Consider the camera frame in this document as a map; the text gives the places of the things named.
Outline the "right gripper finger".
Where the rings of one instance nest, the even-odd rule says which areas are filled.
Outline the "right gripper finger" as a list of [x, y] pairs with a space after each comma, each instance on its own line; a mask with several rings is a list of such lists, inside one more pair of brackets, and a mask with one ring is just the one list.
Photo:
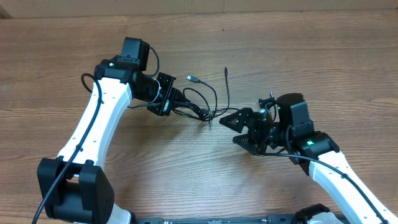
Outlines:
[[237, 133], [242, 133], [243, 127], [251, 128], [253, 126], [253, 114], [254, 112], [251, 108], [243, 108], [221, 118], [220, 124]]
[[254, 156], [258, 156], [259, 152], [257, 149], [257, 144], [256, 142], [250, 137], [249, 134], [243, 134], [239, 136], [235, 136], [233, 138], [233, 142], [239, 146], [241, 146], [243, 149], [245, 149], [247, 152]]

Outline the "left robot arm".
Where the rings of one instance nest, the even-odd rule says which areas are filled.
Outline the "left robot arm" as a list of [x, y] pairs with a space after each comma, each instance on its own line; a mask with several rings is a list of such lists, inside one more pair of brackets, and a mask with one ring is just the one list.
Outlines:
[[157, 116], [168, 116], [174, 104], [175, 77], [146, 75], [153, 48], [141, 39], [126, 37], [119, 55], [104, 59], [93, 74], [87, 107], [66, 145], [54, 159], [43, 158], [37, 168], [41, 212], [70, 223], [135, 223], [136, 216], [115, 202], [104, 173], [107, 151], [119, 120], [133, 99]]

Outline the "black USB cable silver plug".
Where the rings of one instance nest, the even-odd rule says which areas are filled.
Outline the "black USB cable silver plug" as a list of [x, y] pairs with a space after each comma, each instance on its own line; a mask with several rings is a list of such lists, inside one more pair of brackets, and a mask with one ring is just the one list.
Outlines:
[[[209, 125], [210, 125], [210, 128], [212, 128], [213, 127], [213, 116], [212, 116], [212, 112], [210, 110], [209, 103], [208, 103], [206, 98], [201, 93], [199, 93], [197, 91], [195, 91], [195, 92], [204, 100], [207, 109], [200, 108], [199, 106], [197, 106], [196, 104], [191, 103], [191, 102], [187, 102], [187, 101], [186, 102], [180, 102], [180, 101], [177, 101], [177, 102], [175, 102], [174, 107], [172, 108], [172, 111], [174, 113], [180, 115], [180, 116], [184, 116], [184, 117], [187, 117], [187, 118], [199, 120], [199, 121], [202, 121], [204, 123], [208, 122]], [[194, 116], [192, 114], [189, 114], [189, 113], [186, 113], [186, 112], [183, 112], [181, 110], [178, 110], [178, 108], [187, 108], [190, 111], [192, 111], [193, 113], [195, 113], [196, 116]]]

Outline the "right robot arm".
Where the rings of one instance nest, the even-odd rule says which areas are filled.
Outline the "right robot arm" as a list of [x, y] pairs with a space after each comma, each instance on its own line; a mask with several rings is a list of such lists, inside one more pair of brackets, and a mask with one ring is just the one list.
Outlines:
[[301, 93], [259, 100], [220, 119], [233, 142], [254, 156], [288, 157], [320, 185], [349, 223], [397, 223], [397, 216], [366, 187], [332, 138], [314, 128]]

